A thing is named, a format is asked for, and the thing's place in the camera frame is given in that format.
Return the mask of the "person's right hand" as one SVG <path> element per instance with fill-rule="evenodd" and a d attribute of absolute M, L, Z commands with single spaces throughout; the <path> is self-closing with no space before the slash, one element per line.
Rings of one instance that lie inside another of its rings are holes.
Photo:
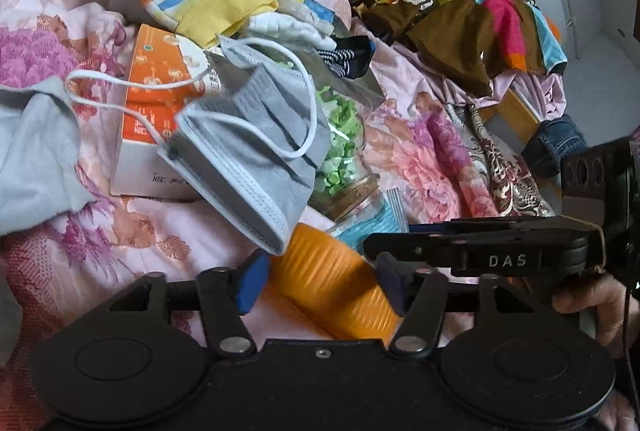
<path fill-rule="evenodd" d="M 576 289 L 563 290 L 552 297 L 552 307 L 563 314 L 596 310 L 596 340 L 614 359 L 623 356 L 623 326 L 626 288 L 610 274 L 598 276 Z"/>

